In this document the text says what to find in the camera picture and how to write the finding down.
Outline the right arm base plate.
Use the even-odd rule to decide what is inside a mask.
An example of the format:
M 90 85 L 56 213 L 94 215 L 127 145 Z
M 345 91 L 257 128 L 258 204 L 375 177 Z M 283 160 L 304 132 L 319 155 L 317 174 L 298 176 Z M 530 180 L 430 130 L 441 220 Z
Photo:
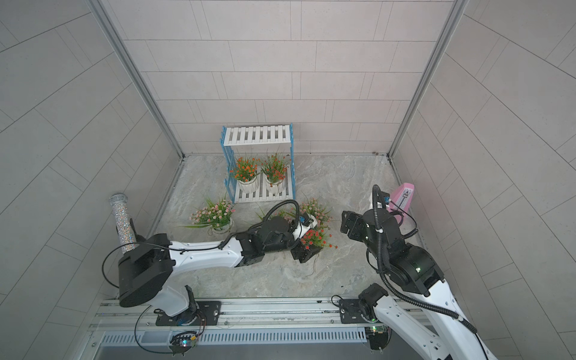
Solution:
M 337 306 L 339 308 L 340 321 L 343 324 L 379 323 L 374 312 L 368 310 L 368 306 L 362 304 L 359 299 L 339 299 Z

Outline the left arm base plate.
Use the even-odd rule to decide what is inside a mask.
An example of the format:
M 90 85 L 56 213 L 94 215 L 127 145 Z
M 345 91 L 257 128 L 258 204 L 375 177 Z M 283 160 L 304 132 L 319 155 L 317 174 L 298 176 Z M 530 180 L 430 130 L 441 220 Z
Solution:
M 161 309 L 155 309 L 156 326 L 216 326 L 222 307 L 221 301 L 198 301 L 196 307 L 187 309 L 176 316 L 167 316 Z

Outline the red flower pot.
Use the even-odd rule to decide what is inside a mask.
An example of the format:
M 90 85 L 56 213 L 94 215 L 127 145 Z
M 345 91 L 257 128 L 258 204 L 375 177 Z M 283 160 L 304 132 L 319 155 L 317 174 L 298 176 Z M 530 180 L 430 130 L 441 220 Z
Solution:
M 259 162 L 259 159 L 250 156 L 235 159 L 235 165 L 229 173 L 237 181 L 243 194 L 252 194 L 259 189 Z
M 266 190 L 273 196 L 284 192 L 284 180 L 287 177 L 289 161 L 283 154 L 267 155 L 260 162 L 261 171 L 265 177 Z
M 333 245 L 329 240 L 332 235 L 328 234 L 324 229 L 316 230 L 309 229 L 301 238 L 300 242 L 304 245 L 307 250 L 315 250 L 321 248 L 334 248 L 337 249 L 337 245 Z

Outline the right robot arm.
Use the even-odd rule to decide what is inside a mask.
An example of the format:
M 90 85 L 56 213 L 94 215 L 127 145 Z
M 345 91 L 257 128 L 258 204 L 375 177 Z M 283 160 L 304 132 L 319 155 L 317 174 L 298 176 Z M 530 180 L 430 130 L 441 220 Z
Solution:
M 434 258 L 407 242 L 418 230 L 401 232 L 406 214 L 378 185 L 372 187 L 371 208 L 364 214 L 342 213 L 340 231 L 366 245 L 382 281 L 360 293 L 362 318 L 382 323 L 423 359 L 495 359 Z

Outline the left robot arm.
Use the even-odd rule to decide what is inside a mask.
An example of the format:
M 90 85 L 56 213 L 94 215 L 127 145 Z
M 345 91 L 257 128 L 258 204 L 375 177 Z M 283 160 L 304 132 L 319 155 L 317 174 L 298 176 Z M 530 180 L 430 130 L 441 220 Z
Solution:
M 170 285 L 171 278 L 201 269 L 251 266 L 268 253 L 295 253 L 309 246 L 308 240 L 319 226 L 319 221 L 301 212 L 292 199 L 285 203 L 295 206 L 294 220 L 269 211 L 261 222 L 244 232 L 231 233 L 223 241 L 182 243 L 170 241 L 165 233 L 143 238 L 135 232 L 127 201 L 123 193 L 110 199 L 122 252 L 118 261 L 119 304 L 123 308 L 150 305 L 168 317 L 196 310 L 191 288 L 176 289 Z

